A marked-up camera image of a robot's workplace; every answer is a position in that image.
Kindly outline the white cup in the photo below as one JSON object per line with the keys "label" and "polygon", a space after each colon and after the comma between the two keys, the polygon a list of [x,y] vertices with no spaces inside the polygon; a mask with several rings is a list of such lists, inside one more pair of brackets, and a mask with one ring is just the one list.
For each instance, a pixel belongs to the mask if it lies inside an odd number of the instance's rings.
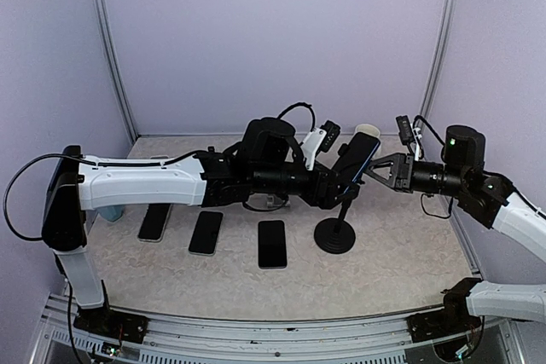
{"label": "white cup", "polygon": [[380,138],[380,130],[372,124],[359,124],[355,127],[354,133],[363,133],[375,138]]}

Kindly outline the aluminium frame post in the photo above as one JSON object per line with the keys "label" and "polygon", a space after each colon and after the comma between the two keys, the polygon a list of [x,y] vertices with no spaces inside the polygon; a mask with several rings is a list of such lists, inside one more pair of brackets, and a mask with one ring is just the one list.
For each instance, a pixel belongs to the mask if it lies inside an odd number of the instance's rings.
{"label": "aluminium frame post", "polygon": [[139,137],[128,96],[125,92],[119,62],[115,51],[113,36],[108,21],[106,0],[93,0],[102,47],[106,57],[108,72],[113,84],[115,100],[118,103],[122,122],[129,140],[134,143]]}
{"label": "aluminium frame post", "polygon": [[419,114],[425,119],[428,119],[432,111],[433,100],[436,95],[440,73],[448,49],[451,25],[455,10],[456,0],[444,0],[439,24],[439,32],[433,53],[431,68],[427,77],[425,95],[419,111]]}

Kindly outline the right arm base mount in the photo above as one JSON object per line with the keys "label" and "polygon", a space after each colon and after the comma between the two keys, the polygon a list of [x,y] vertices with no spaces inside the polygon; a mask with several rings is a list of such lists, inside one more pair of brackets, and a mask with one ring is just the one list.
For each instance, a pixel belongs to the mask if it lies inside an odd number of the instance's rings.
{"label": "right arm base mount", "polygon": [[451,289],[443,291],[441,309],[408,316],[406,322],[412,342],[443,338],[480,327],[482,319],[469,313],[466,299],[481,281],[479,278],[464,278]]}

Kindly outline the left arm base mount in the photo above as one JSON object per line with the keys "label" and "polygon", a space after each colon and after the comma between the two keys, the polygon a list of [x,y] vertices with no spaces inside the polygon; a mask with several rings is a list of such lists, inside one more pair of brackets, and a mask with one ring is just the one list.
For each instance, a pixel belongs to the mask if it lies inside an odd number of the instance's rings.
{"label": "left arm base mount", "polygon": [[148,328],[148,318],[112,309],[80,309],[73,324],[77,329],[95,335],[141,344]]}

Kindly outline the black phone landscape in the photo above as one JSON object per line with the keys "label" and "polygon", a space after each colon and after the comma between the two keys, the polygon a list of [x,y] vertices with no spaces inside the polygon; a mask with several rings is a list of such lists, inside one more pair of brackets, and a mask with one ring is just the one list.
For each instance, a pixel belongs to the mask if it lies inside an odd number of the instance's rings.
{"label": "black phone landscape", "polygon": [[258,223],[258,266],[261,269],[284,269],[287,265],[284,221],[260,221]]}

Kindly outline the white phone stand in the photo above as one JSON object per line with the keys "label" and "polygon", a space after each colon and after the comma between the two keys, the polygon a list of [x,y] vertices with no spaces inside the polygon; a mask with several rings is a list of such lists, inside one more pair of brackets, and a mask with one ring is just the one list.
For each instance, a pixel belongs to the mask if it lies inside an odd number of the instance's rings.
{"label": "white phone stand", "polygon": [[281,198],[274,194],[269,194],[266,196],[266,209],[268,211],[273,211],[276,209],[282,209],[289,207],[291,205],[289,197]]}

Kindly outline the black phone clear case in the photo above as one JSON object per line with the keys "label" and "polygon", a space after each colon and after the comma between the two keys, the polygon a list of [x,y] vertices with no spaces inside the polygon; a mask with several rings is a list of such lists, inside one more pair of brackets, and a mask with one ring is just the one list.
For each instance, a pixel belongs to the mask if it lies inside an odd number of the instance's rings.
{"label": "black phone clear case", "polygon": [[148,206],[137,238],[140,241],[160,242],[171,214],[171,204],[152,204]]}

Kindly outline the light blue cup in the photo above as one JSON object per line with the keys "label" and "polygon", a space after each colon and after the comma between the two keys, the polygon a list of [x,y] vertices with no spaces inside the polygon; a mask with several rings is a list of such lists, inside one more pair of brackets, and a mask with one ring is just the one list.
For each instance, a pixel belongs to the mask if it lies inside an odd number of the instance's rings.
{"label": "light blue cup", "polygon": [[114,205],[101,208],[98,213],[108,222],[116,222],[124,215],[123,205]]}

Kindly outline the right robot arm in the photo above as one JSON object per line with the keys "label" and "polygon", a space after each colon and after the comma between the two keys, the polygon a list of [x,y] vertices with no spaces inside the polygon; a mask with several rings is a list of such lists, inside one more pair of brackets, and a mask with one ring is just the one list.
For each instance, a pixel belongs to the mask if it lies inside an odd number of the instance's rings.
{"label": "right robot arm", "polygon": [[[394,191],[451,197],[485,228],[545,258],[544,213],[506,176],[485,170],[485,136],[471,127],[447,128],[439,163],[395,153],[370,162],[366,173]],[[445,293],[443,305],[436,324],[446,333],[480,316],[544,322],[545,287],[466,278]]]}

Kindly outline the right aluminium frame post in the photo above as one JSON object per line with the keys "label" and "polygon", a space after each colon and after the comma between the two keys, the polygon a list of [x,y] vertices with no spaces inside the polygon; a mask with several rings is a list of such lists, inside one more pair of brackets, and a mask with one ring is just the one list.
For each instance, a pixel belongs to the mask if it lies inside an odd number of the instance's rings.
{"label": "right aluminium frame post", "polygon": [[439,32],[433,53],[431,68],[427,77],[425,95],[419,111],[419,114],[425,119],[428,119],[432,111],[433,100],[436,95],[440,73],[448,49],[451,25],[455,10],[456,0],[444,0],[439,24]]}

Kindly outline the left aluminium frame post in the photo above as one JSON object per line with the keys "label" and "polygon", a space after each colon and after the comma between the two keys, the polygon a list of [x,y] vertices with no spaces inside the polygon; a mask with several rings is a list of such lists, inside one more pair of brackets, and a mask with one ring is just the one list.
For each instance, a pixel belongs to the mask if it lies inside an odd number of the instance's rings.
{"label": "left aluminium frame post", "polygon": [[129,140],[134,143],[139,137],[128,96],[125,92],[119,62],[115,51],[113,36],[108,21],[106,0],[93,0],[102,47],[106,57],[108,72],[113,84],[115,100],[118,103],[122,122]]}

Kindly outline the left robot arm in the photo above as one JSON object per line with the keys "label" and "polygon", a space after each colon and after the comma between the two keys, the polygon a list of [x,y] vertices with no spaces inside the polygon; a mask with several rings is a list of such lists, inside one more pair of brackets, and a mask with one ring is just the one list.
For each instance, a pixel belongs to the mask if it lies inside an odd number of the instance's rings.
{"label": "left robot arm", "polygon": [[338,172],[317,162],[340,133],[331,121],[302,142],[280,119],[251,121],[240,142],[217,152],[209,147],[167,159],[103,159],[84,156],[78,145],[55,154],[59,163],[46,192],[38,239],[55,254],[86,320],[103,334],[119,326],[119,314],[87,252],[84,214],[119,205],[176,204],[216,207],[246,204],[253,194],[282,199],[298,195],[308,205],[331,209]]}

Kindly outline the front aluminium rail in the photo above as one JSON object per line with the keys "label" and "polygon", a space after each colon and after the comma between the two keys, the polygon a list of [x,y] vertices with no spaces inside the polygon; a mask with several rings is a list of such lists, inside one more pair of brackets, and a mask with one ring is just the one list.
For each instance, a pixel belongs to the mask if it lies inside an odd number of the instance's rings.
{"label": "front aluminium rail", "polygon": [[408,313],[326,321],[229,321],[145,313],[141,343],[67,326],[68,299],[51,295],[28,363],[523,363],[515,325],[415,342]]}

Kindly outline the black phone blue edge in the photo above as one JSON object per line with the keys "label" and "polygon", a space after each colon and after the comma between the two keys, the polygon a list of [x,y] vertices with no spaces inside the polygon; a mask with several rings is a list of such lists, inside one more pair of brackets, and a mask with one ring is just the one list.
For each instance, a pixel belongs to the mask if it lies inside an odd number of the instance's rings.
{"label": "black phone blue edge", "polygon": [[377,137],[362,132],[355,134],[338,151],[339,157],[332,168],[337,173],[337,182],[357,182],[379,147]]}

